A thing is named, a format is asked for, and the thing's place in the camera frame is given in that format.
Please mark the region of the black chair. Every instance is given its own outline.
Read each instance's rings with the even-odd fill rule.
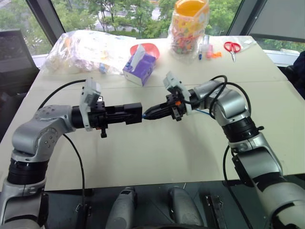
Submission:
[[[0,31],[0,141],[38,72],[21,31]]]

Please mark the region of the white table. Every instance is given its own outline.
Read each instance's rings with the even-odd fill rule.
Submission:
[[[168,91],[162,80],[168,70],[179,72],[177,76],[188,88],[218,74],[226,74],[230,81],[239,83],[250,97],[253,120],[257,126],[265,127],[263,133],[281,161],[284,173],[305,172],[304,100],[258,45],[239,53],[235,63],[231,55],[223,51],[221,59],[195,60],[185,66],[167,54],[165,40],[149,41],[158,46],[161,58],[145,87],[122,76],[41,72],[0,144],[0,181],[3,182],[8,172],[14,130],[32,118],[39,104],[55,88],[92,76],[102,85],[106,106],[142,102],[145,111],[165,101]],[[217,37],[212,37],[211,42],[215,49],[220,49]],[[57,93],[49,104],[78,105],[80,89],[81,84],[71,85]],[[227,139],[216,121],[207,115],[195,112],[184,116],[180,122],[166,117],[143,120],[141,124],[112,124],[106,131],[105,139],[101,139],[96,130],[80,129],[68,134],[82,157],[87,188],[223,179],[222,157]],[[227,174],[229,179],[238,178],[230,157]],[[46,176],[46,190],[81,188],[78,159],[64,138],[54,149]]]

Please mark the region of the orange lid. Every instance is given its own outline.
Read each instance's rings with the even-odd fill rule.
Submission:
[[[178,0],[175,3],[175,10],[180,15],[193,17],[207,2],[208,0]]]

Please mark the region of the red bowl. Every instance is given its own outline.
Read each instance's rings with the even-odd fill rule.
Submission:
[[[145,49],[145,52],[147,54],[150,54],[151,56],[154,56],[156,58],[156,60],[160,57],[160,52],[157,48],[157,46],[155,46],[152,43],[144,43],[141,44],[143,46],[143,48]],[[130,48],[130,54],[134,55],[134,53],[137,51],[138,48],[138,44],[134,45]]]

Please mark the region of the floor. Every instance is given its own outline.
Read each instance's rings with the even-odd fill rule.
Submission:
[[[288,176],[291,182],[305,187],[305,182],[296,176]],[[135,212],[134,226],[171,224],[173,220],[169,216],[167,191],[173,186],[183,187],[179,184],[162,184],[136,186],[138,194],[138,207]],[[88,197],[91,201],[92,211],[88,218],[88,229],[102,229],[105,227],[107,217],[113,202],[124,187],[109,187],[94,189],[94,195]],[[263,229],[266,218],[263,208],[253,188],[244,185],[232,187],[247,214],[254,229]],[[205,226],[216,228],[211,212],[206,204],[206,195],[217,195],[223,204],[223,214],[228,229],[245,229],[245,224],[241,213],[234,203],[230,193],[223,186],[222,181],[187,183],[185,190],[193,198],[198,207]],[[76,224],[77,213],[75,209],[81,198],[77,195],[66,195],[49,193],[49,218],[50,229],[70,229]]]

